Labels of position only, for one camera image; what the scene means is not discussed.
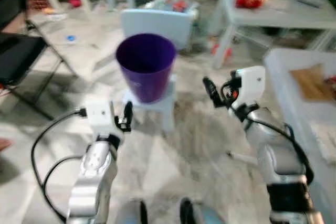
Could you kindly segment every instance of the tiled floor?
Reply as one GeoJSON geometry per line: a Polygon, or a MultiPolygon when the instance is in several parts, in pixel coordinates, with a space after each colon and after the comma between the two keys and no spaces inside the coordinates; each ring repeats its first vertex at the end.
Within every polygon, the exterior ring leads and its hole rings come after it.
{"type": "MultiPolygon", "coordinates": [[[[204,1],[202,6],[211,13],[214,2],[204,1]]],[[[74,80],[60,69],[39,103],[60,115],[87,99],[109,97],[120,112],[126,86],[113,58],[123,39],[119,13],[97,12],[92,22],[85,21],[80,13],[71,11],[77,21],[64,26],[42,26],[81,77],[74,80]],[[79,38],[73,44],[65,40],[70,33],[77,33],[79,38]],[[101,68],[98,62],[107,63],[101,68]]],[[[151,223],[176,223],[175,204],[182,196],[203,201],[231,224],[269,223],[268,196],[258,170],[225,155],[227,150],[250,152],[243,129],[226,110],[212,107],[202,85],[205,75],[220,85],[232,69],[263,64],[264,53],[264,49],[242,41],[233,45],[232,61],[221,70],[211,68],[208,52],[178,56],[173,69],[177,74],[176,130],[164,135],[158,115],[135,111],[137,123],[118,151],[119,171],[111,191],[109,223],[113,223],[118,206],[132,197],[146,200],[151,223]]],[[[36,89],[43,72],[52,65],[52,57],[50,51],[45,52],[21,91],[36,89]]],[[[261,103],[280,116],[269,82],[261,103]]],[[[21,102],[6,109],[3,101],[0,110],[5,111],[0,114],[0,135],[14,142],[0,153],[0,222],[58,223],[36,190],[29,161],[33,140],[47,121],[21,102]]],[[[44,175],[61,157],[82,154],[91,141],[90,132],[83,119],[71,119],[52,130],[37,148],[40,173],[44,175]]],[[[77,172],[78,162],[70,162],[50,179],[50,197],[60,209],[67,208],[77,172]]]]}

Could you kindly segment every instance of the white tabletop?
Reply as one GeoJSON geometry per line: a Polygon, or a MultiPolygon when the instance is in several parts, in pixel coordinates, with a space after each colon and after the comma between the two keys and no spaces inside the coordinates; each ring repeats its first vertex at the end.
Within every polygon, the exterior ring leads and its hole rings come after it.
{"type": "Polygon", "coordinates": [[[310,185],[311,197],[324,223],[336,223],[336,166],[323,159],[310,122],[335,124],[335,102],[307,102],[301,98],[298,85],[289,70],[311,67],[322,63],[325,76],[336,73],[336,54],[295,49],[274,49],[265,63],[272,80],[274,92],[285,121],[293,129],[295,138],[311,163],[315,178],[310,185]]]}
{"type": "Polygon", "coordinates": [[[296,0],[268,0],[258,9],[236,8],[234,0],[223,0],[231,23],[236,25],[336,29],[336,11],[328,0],[308,0],[314,8],[296,0]]]}

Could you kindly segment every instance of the purple bucket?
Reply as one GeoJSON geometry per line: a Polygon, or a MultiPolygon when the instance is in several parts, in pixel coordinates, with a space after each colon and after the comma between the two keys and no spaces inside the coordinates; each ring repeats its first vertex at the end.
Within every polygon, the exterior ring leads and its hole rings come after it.
{"type": "Polygon", "coordinates": [[[119,45],[116,54],[128,86],[143,103],[160,99],[175,56],[174,45],[155,34],[137,34],[127,38],[119,45]]]}

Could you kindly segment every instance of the black folding chair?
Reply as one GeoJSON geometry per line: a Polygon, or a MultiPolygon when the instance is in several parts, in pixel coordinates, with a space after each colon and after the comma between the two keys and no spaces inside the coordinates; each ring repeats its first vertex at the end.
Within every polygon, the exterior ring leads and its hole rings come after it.
{"type": "Polygon", "coordinates": [[[58,67],[64,63],[73,76],[77,77],[75,71],[71,68],[64,57],[46,40],[43,39],[43,34],[38,27],[28,19],[26,0],[0,0],[0,9],[11,13],[7,17],[0,17],[0,25],[8,24],[19,13],[25,14],[25,23],[27,31],[35,30],[40,37],[32,37],[22,34],[12,34],[0,32],[0,84],[3,88],[9,90],[11,94],[25,102],[36,112],[44,117],[52,120],[54,117],[37,106],[36,102],[48,83],[54,76],[58,67]],[[49,47],[53,53],[58,57],[59,61],[44,80],[34,101],[29,100],[24,95],[16,91],[16,87],[21,83],[27,75],[29,69],[38,60],[45,48],[49,47]]]}

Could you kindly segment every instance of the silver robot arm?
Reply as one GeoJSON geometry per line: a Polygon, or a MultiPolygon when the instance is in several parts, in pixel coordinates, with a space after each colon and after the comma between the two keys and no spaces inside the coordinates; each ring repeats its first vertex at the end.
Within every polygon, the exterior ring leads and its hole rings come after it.
{"type": "Polygon", "coordinates": [[[67,224],[105,224],[109,213],[110,189],[117,175],[117,150],[123,132],[131,131],[132,103],[124,118],[114,116],[113,104],[97,101],[86,106],[94,142],[82,158],[78,179],[72,188],[67,224]]]}
{"type": "Polygon", "coordinates": [[[217,92],[209,78],[204,86],[214,106],[227,107],[244,126],[247,140],[257,150],[258,166],[269,193],[273,224],[323,224],[308,192],[313,172],[296,143],[291,128],[279,123],[258,101],[265,88],[262,66],[231,72],[231,79],[217,92]]]}

